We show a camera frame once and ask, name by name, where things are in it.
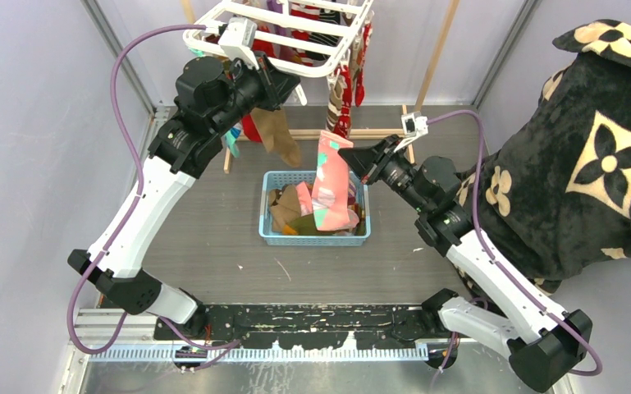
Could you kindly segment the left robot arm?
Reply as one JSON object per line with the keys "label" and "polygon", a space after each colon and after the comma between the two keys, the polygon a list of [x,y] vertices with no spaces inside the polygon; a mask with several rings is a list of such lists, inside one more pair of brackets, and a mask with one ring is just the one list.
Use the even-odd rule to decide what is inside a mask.
{"label": "left robot arm", "polygon": [[263,53],[254,69],[240,59],[228,68],[214,57],[187,62],[176,79],[176,113],[151,142],[141,181],[103,235],[72,250],[68,264],[128,314],[156,314],[188,339],[201,336],[207,319],[200,302],[145,272],[144,256],[174,205],[222,151],[223,136],[255,108],[280,108],[299,83]]}

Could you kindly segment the white hanger clip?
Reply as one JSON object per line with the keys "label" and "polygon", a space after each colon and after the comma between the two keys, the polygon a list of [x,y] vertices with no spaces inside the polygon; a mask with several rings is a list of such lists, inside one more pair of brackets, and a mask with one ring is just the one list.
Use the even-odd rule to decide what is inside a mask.
{"label": "white hanger clip", "polygon": [[298,103],[301,106],[306,106],[308,104],[307,96],[304,92],[304,88],[301,84],[298,84],[293,92],[292,92],[293,100],[295,103]]}

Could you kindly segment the white plastic sock hanger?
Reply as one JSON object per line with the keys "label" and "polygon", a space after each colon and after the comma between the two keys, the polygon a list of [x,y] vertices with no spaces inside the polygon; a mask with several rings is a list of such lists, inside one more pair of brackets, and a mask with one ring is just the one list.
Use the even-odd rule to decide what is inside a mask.
{"label": "white plastic sock hanger", "polygon": [[239,58],[265,56],[277,70],[303,78],[336,77],[366,42],[370,1],[221,1],[183,33],[186,47]]}

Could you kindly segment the pink ribbed sock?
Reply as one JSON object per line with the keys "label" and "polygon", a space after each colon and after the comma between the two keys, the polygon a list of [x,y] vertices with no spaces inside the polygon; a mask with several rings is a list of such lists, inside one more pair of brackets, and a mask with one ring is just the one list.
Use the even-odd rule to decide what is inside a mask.
{"label": "pink ribbed sock", "polygon": [[341,231],[356,227],[359,216],[349,209],[350,169],[339,155],[354,143],[330,131],[318,140],[316,177],[311,194],[313,218],[319,231]]}

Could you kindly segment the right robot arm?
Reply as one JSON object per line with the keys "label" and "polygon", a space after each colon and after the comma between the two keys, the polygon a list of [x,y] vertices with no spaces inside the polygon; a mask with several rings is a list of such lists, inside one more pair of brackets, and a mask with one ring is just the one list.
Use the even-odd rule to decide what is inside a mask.
{"label": "right robot arm", "polygon": [[401,142],[390,135],[338,154],[365,185],[382,181],[409,204],[418,214],[415,226],[425,244],[464,271],[500,310],[493,313],[442,289],[422,304],[425,331],[433,337],[451,331],[472,338],[507,359],[532,390],[547,392],[586,357],[592,320],[541,293],[483,231],[474,229],[471,216],[455,201],[460,179],[450,159],[431,156],[415,167]]}

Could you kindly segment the tan long sock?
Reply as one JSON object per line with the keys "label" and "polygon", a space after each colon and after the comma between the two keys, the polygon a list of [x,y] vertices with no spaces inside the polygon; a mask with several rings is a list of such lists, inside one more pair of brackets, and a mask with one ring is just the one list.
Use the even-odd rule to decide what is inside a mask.
{"label": "tan long sock", "polygon": [[277,154],[289,167],[300,167],[302,156],[298,143],[292,137],[286,111],[267,111],[255,108],[250,116],[268,153]]}

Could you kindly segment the red white patterned sock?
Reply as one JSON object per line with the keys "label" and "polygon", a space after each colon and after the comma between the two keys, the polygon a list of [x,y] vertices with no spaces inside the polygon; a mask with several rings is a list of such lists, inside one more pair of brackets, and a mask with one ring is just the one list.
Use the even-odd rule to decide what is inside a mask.
{"label": "red white patterned sock", "polygon": [[262,143],[261,136],[258,132],[253,118],[250,115],[244,116],[241,120],[241,124],[243,127],[243,134],[249,141]]}

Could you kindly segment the mint green blue sock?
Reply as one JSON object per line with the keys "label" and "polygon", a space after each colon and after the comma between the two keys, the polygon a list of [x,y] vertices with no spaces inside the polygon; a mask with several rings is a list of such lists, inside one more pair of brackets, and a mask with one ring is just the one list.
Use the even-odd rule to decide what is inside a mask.
{"label": "mint green blue sock", "polygon": [[240,149],[237,146],[237,140],[241,136],[242,130],[243,127],[238,122],[223,136],[226,147],[228,148],[230,154],[235,158],[240,156]]}

